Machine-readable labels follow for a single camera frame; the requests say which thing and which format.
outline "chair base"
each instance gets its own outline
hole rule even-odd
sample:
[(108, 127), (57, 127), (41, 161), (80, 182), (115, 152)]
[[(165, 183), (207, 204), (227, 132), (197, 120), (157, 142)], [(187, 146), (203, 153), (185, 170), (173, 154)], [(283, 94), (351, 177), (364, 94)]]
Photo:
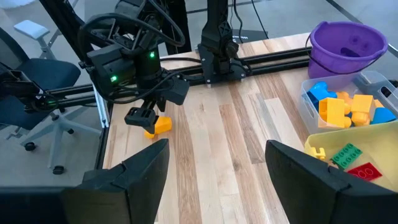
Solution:
[(72, 119), (75, 118), (77, 113), (81, 113), (81, 110), (86, 110), (86, 108), (79, 108), (76, 111), (72, 111), (66, 114), (51, 113), (50, 116), (53, 118), (53, 122), (48, 126), (46, 126), (44, 129), (42, 129), (41, 131), (39, 131), (38, 133), (22, 141), (21, 145), (25, 146), (25, 144), (27, 144), (28, 142), (33, 142), (34, 140), (50, 132), (53, 132), (54, 137), (50, 148), (50, 157), (47, 167), (53, 169), (56, 166), (59, 166), (59, 164), (55, 164), (55, 160), (58, 157), (59, 152), (61, 150), (61, 140), (64, 132), (67, 132), (68, 134), (73, 134), (75, 131), (86, 131), (88, 133), (94, 133), (98, 135), (101, 134), (100, 130), (70, 121), (68, 119), (68, 118)]

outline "blue lego brick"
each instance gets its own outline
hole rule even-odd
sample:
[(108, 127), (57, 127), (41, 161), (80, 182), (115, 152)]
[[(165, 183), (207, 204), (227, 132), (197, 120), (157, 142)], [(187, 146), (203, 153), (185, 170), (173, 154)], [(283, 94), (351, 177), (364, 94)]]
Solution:
[(387, 108), (376, 108), (374, 112), (373, 121), (371, 124), (381, 124), (390, 121), (395, 121), (397, 118), (396, 116)]
[(319, 110), (319, 101), (325, 98), (337, 98), (337, 94), (333, 91), (328, 91), (328, 84), (325, 82), (318, 82), (315, 84), (308, 92), (308, 97), (310, 98), (314, 107)]

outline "black cable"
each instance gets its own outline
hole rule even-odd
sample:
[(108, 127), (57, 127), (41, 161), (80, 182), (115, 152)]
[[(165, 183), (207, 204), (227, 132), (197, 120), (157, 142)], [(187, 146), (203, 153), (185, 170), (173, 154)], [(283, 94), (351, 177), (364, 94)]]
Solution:
[(154, 0), (148, 0), (149, 3), (151, 3), (155, 9), (162, 15), (164, 16), (164, 18), (167, 20), (167, 22), (169, 22), (172, 25), (172, 29), (174, 28), (178, 35), (181, 38), (181, 42), (183, 42), (183, 44), (181, 46), (177, 46), (176, 47), (183, 47), (185, 45), (185, 36), (181, 30), (181, 28), (174, 22), (174, 20), (154, 1)]
[(231, 19), (229, 20), (229, 24), (231, 25), (231, 30), (234, 29), (233, 25), (232, 25), (232, 18), (234, 17), (234, 7), (231, 6)]
[(141, 27), (145, 27), (149, 32), (153, 32), (153, 33), (157, 34), (159, 37), (161, 37), (168, 44), (174, 45), (176, 47), (182, 47), (182, 46), (185, 45), (185, 36), (182, 33), (181, 29), (175, 24), (175, 22), (173, 20), (171, 20), (169, 22), (173, 26), (176, 25), (175, 29), (176, 29), (177, 33), (179, 34), (179, 36), (180, 36), (180, 40), (181, 40), (180, 42), (177, 42), (176, 40), (171, 39), (170, 37), (168, 37), (167, 35), (165, 35), (161, 31), (156, 29), (155, 27), (152, 27), (151, 25), (149, 25), (146, 22), (141, 21), (139, 19), (128, 18), (126, 16), (123, 16), (123, 15), (117, 14), (117, 13), (100, 14), (97, 17), (95, 17), (94, 19), (91, 19), (90, 21), (88, 21), (83, 26), (81, 26), (80, 30), (78, 32), (78, 46), (79, 46), (79, 49), (81, 50), (86, 62), (90, 61), (88, 56), (87, 56), (87, 54), (86, 54), (86, 52), (84, 52), (84, 43), (85, 43), (85, 40), (86, 40), (86, 33), (89, 33), (88, 29), (90, 29), (94, 24), (96, 24), (99, 21), (103, 21), (105, 19), (119, 19), (119, 20), (122, 20), (122, 21), (125, 21), (125, 22), (131, 22), (131, 23), (133, 23), (135, 25), (139, 25)]
[(234, 58), (235, 60), (241, 62), (241, 65), (238, 63), (231, 63), (231, 65), (235, 65), (235, 66), (239, 66), (241, 67), (245, 72), (246, 72), (246, 76), (250, 77), (253, 75), (253, 69), (250, 66), (250, 64), (248, 64), (245, 60), (241, 59), (241, 58)]
[(254, 5), (254, 1), (253, 1), (253, 0), (251, 0), (251, 4), (253, 5), (254, 11), (256, 12), (256, 15), (257, 15), (257, 18), (259, 19), (259, 22), (260, 22), (260, 24), (261, 24), (262, 31), (264, 31), (264, 34), (266, 35), (267, 39), (269, 39), (269, 38), (268, 38), (268, 34), (267, 34), (267, 32), (266, 32), (264, 26), (262, 25), (262, 22), (261, 22), (259, 13), (257, 12), (256, 5)]
[[(170, 90), (171, 88), (173, 88), (173, 85), (174, 85), (174, 81), (173, 81), (173, 83), (171, 84), (170, 87), (156, 89), (155, 91), (167, 91), (167, 90)], [(121, 90), (135, 91), (135, 92), (138, 92), (138, 93), (150, 90), (150, 89), (147, 89), (147, 90), (146, 89), (138, 89), (136, 87), (127, 87), (127, 86), (123, 86), (123, 85), (118, 85), (118, 88), (121, 89)]]
[(109, 101), (111, 103), (115, 103), (115, 104), (128, 104), (128, 103), (132, 103), (135, 102), (137, 100), (140, 100), (148, 95), (150, 95), (151, 93), (153, 93), (154, 91), (156, 91), (158, 89), (158, 87), (161, 86), (161, 84), (163, 84), (164, 82), (166, 82), (167, 80), (169, 80), (170, 78), (172, 78), (173, 76), (175, 76), (177, 74), (177, 72), (173, 72), (168, 74), (164, 79), (162, 79), (162, 81), (160, 81), (158, 84), (156, 84), (154, 87), (152, 87), (150, 90), (148, 90), (147, 92), (139, 95), (139, 96), (135, 96), (133, 99), (130, 100), (124, 100), (124, 101), (116, 101), (116, 100), (112, 100), (109, 97), (104, 97), (105, 95), (103, 95), (99, 89), (97, 89), (98, 93), (100, 93), (100, 95), (106, 100)]
[(238, 10), (236, 9), (236, 0), (234, 0), (234, 11), (235, 11), (235, 14), (236, 14), (236, 18), (238, 18), (238, 21), (241, 23), (241, 26), (239, 27), (239, 40), (243, 44), (243, 40), (242, 40), (243, 21), (242, 21), (241, 17), (238, 14)]
[(164, 62), (164, 61), (189, 61), (189, 62), (196, 62), (196, 63), (201, 63), (201, 61), (199, 59), (196, 58), (188, 58), (188, 57), (169, 57), (169, 58), (161, 58), (160, 61)]

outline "green lego brick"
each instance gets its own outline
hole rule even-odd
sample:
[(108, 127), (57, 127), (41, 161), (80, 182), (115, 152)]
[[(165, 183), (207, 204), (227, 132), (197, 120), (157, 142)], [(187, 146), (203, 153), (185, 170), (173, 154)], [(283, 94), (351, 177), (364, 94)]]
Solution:
[(332, 161), (338, 165), (340, 169), (346, 169), (351, 163), (353, 163), (360, 155), (362, 151), (355, 147), (353, 144), (348, 143), (340, 152), (333, 156)]

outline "black stand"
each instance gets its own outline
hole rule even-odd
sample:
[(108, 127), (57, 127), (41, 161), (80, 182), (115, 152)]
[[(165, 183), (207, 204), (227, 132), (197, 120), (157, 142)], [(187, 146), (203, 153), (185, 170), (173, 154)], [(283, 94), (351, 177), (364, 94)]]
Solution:
[(207, 84), (246, 77), (242, 64), (234, 59), (239, 45), (233, 42), (228, 24), (228, 0), (207, 0), (207, 23), (198, 49)]

